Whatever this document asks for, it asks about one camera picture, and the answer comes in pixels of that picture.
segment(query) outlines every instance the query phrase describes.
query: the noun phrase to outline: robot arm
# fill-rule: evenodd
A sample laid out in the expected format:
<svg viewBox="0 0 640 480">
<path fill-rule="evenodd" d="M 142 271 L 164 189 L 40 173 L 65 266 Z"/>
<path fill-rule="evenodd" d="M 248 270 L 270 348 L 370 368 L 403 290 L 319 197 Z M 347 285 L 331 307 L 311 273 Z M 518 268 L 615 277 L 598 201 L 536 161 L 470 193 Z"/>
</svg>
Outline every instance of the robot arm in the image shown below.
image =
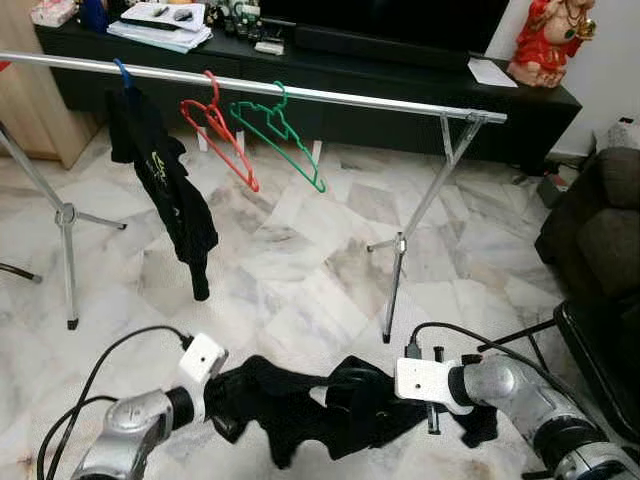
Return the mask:
<svg viewBox="0 0 640 480">
<path fill-rule="evenodd" d="M 474 406 L 497 408 L 556 480 L 640 479 L 640 468 L 571 400 L 508 356 L 466 366 L 401 358 L 396 394 L 442 404 L 456 415 Z"/>
<path fill-rule="evenodd" d="M 213 416 L 204 390 L 226 358 L 214 341 L 196 336 L 180 361 L 175 388 L 120 400 L 107 411 L 102 433 L 72 480 L 141 480 L 148 455 L 173 430 Z M 458 416 L 483 406 L 502 411 L 555 480 L 640 480 L 640 468 L 570 399 L 508 356 L 468 365 L 401 358 L 395 390 L 399 398 L 426 402 L 430 433 L 439 433 L 436 405 Z"/>
<path fill-rule="evenodd" d="M 203 334 L 180 360 L 176 388 L 155 390 L 113 404 L 102 433 L 72 480 L 141 480 L 151 451 L 177 430 L 206 418 L 204 388 L 218 374 L 227 352 Z"/>
</svg>

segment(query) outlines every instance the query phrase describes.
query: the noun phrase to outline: red hanger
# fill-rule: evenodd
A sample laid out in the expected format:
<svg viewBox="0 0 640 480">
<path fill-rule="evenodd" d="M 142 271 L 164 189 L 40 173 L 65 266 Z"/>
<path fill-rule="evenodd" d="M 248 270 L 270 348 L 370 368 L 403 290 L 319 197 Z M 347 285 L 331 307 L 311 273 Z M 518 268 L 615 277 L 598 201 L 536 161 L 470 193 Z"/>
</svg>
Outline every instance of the red hanger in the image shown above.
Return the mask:
<svg viewBox="0 0 640 480">
<path fill-rule="evenodd" d="M 236 174 L 244 181 L 244 183 L 249 186 L 251 190 L 257 192 L 258 190 L 260 190 L 260 185 L 258 185 L 258 181 L 253 174 L 253 167 L 251 166 L 251 163 L 249 163 L 249 159 L 245 155 L 244 151 L 240 148 L 240 145 L 238 145 L 238 142 L 236 142 L 235 136 L 227 128 L 227 124 L 224 121 L 222 112 L 218 108 L 218 100 L 220 98 L 220 94 L 218 91 L 218 82 L 216 81 L 216 77 L 209 70 L 205 70 L 204 74 L 211 79 L 211 86 L 213 87 L 213 99 L 211 100 L 211 103 L 209 105 L 203 105 L 195 100 L 183 100 L 182 102 L 180 102 L 180 113 L 182 113 L 182 116 L 185 118 L 185 120 L 189 122 L 189 124 L 193 128 L 196 129 L 196 131 L 202 136 L 202 138 L 207 141 L 209 146 L 213 148 L 218 155 L 220 155 L 220 157 L 227 163 L 227 165 L 229 165 L 231 170 L 236 172 Z M 189 113 L 190 105 L 193 105 L 194 107 L 202 110 L 205 118 L 207 119 L 207 122 L 209 123 L 209 126 L 216 131 L 216 133 L 220 136 L 220 138 L 222 138 L 222 140 L 233 145 L 233 148 L 238 153 L 238 156 L 242 160 L 244 167 L 247 169 L 246 174 L 241 172 L 240 169 L 236 167 L 233 160 L 231 160 L 214 143 L 214 141 L 209 138 L 207 132 L 202 127 L 200 127 L 200 125 L 198 125 L 195 120 L 191 118 L 191 115 Z"/>
</svg>

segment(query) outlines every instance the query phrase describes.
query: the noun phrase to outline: television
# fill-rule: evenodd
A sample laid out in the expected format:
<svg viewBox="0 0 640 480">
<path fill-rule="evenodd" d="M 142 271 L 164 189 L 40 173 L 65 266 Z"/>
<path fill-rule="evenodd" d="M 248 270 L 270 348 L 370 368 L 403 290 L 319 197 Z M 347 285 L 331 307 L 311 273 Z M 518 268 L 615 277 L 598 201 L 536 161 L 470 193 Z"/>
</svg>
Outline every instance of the television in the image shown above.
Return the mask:
<svg viewBox="0 0 640 480">
<path fill-rule="evenodd" d="M 484 53 L 509 0 L 260 0 L 266 21 Z"/>
</svg>

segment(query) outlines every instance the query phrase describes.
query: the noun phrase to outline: green hanger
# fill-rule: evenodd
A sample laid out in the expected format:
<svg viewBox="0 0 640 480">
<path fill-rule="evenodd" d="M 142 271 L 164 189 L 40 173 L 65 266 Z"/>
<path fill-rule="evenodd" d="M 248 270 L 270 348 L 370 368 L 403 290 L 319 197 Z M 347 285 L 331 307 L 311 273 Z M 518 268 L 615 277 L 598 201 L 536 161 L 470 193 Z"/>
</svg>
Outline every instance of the green hanger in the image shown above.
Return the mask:
<svg viewBox="0 0 640 480">
<path fill-rule="evenodd" d="M 283 110 L 287 106 L 287 101 L 289 97 L 287 95 L 287 91 L 285 90 L 284 85 L 282 85 L 282 83 L 280 82 L 273 82 L 273 83 L 282 89 L 282 100 L 275 107 L 267 108 L 264 105 L 260 105 L 259 103 L 253 103 L 248 101 L 234 102 L 231 105 L 229 105 L 229 112 L 231 113 L 231 116 L 233 118 L 237 119 L 242 125 L 247 127 L 256 135 L 258 135 L 262 140 L 264 140 L 269 145 L 271 145 L 271 147 L 274 148 L 280 155 L 286 158 L 289 161 L 289 163 L 293 165 L 295 169 L 298 170 L 298 172 L 300 172 L 300 174 L 304 178 L 306 178 L 309 181 L 309 183 L 311 183 L 311 185 L 313 185 L 316 188 L 316 190 L 318 190 L 320 193 L 324 193 L 326 192 L 327 187 L 324 183 L 324 180 L 318 178 L 318 163 L 314 160 L 313 155 L 311 155 L 307 147 L 305 147 L 302 144 L 300 137 L 295 132 L 295 130 L 291 127 L 291 125 L 287 123 L 284 117 Z M 293 158 L 291 158 L 284 150 L 282 150 L 278 145 L 276 145 L 269 138 L 267 138 L 266 135 L 264 135 L 260 130 L 258 130 L 256 127 L 251 125 L 247 120 L 242 118 L 243 108 L 250 108 L 254 112 L 264 112 L 267 116 L 267 127 L 269 127 L 269 129 L 273 133 L 278 135 L 283 140 L 290 140 L 290 139 L 295 140 L 296 145 L 300 150 L 302 150 L 302 152 L 305 154 L 305 156 L 309 160 L 309 163 L 311 163 L 311 166 L 313 167 L 313 177 L 310 177 L 307 174 L 307 172 L 305 172 L 304 169 L 300 165 L 298 165 L 298 163 Z M 284 131 L 280 130 L 278 126 L 273 123 L 274 117 L 277 117 L 277 120 L 280 120 L 280 123 L 284 127 Z"/>
</svg>

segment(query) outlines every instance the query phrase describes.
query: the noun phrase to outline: black chair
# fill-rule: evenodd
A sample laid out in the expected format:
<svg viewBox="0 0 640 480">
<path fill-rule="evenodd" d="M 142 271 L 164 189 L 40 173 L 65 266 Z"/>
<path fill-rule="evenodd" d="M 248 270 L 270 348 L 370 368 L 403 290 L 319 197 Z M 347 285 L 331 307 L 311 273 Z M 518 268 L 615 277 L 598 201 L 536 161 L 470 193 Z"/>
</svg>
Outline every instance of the black chair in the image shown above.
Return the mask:
<svg viewBox="0 0 640 480">
<path fill-rule="evenodd" d="M 640 302 L 566 301 L 553 319 L 496 340 L 528 337 L 547 369 L 533 334 L 557 326 L 605 418 L 619 435 L 640 442 Z M 479 352 L 490 347 L 481 345 Z"/>
</svg>

